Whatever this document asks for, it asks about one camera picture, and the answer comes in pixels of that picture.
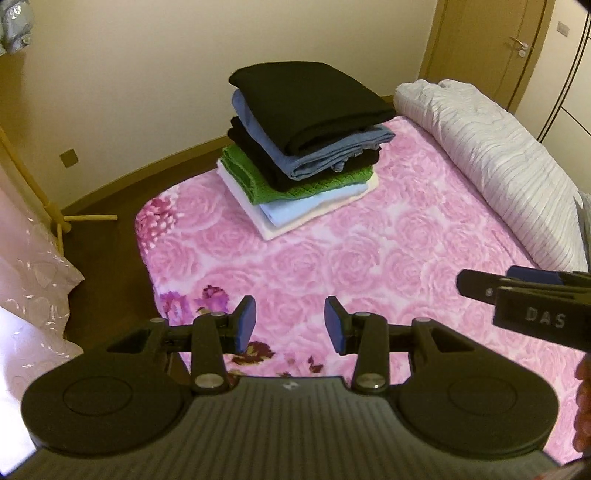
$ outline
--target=light switch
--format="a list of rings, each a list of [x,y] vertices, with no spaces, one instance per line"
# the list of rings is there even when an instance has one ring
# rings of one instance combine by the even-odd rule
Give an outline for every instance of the light switch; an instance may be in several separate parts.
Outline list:
[[[569,36],[570,28],[562,22],[558,22],[558,27],[556,27],[556,30],[558,31],[558,33],[563,34],[565,37]]]

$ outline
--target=logo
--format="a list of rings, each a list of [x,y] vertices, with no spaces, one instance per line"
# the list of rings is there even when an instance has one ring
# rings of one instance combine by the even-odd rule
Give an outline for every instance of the logo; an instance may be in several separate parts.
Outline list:
[[[300,384],[296,383],[296,382],[286,382],[283,384],[283,388],[285,388],[286,390],[295,390],[296,388],[300,388]]]
[[[566,322],[566,315],[564,313],[559,313],[556,316],[550,314],[550,312],[543,312],[541,316],[539,316],[538,313],[538,309],[527,307],[525,319],[528,322],[538,322],[541,325],[564,328],[564,324]]]

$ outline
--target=wooden stand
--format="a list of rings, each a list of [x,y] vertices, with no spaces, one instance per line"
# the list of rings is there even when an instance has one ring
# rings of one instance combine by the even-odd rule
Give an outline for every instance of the wooden stand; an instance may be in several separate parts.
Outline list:
[[[6,132],[0,125],[0,142],[4,146],[8,156],[14,163],[22,178],[27,182],[27,185],[31,188],[33,193],[39,199],[43,205],[43,209],[47,212],[52,222],[56,224],[57,230],[57,249],[58,252],[64,254],[64,233],[68,233],[72,226],[69,222],[103,222],[103,221],[115,221],[117,220],[116,215],[66,215],[64,216],[59,207],[50,201],[45,192],[41,189],[37,181],[33,178],[21,157],[18,155],[17,149],[8,139]]]

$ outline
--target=white curtain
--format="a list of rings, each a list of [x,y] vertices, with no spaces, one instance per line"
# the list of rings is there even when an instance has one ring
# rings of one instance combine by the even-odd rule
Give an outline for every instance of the white curtain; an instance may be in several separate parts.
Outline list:
[[[80,355],[63,339],[68,293],[83,277],[0,167],[0,472],[34,451],[20,400],[43,373]]]

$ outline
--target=pink floral blanket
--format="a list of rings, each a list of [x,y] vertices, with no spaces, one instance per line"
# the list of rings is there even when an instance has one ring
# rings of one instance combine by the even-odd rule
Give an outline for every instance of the pink floral blanket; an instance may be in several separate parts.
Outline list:
[[[404,117],[387,125],[396,137],[376,165],[379,187],[270,242],[214,171],[149,201],[136,230],[161,315],[188,324],[253,295],[256,327],[248,351],[226,359],[231,375],[346,379],[355,356],[333,351],[327,296],[390,323],[431,317],[542,375],[561,401],[547,452],[560,462],[575,458],[573,374],[582,355],[493,327],[493,308],[455,288],[462,268],[503,274],[532,261],[431,135]],[[407,356],[391,354],[391,382],[409,374]]]

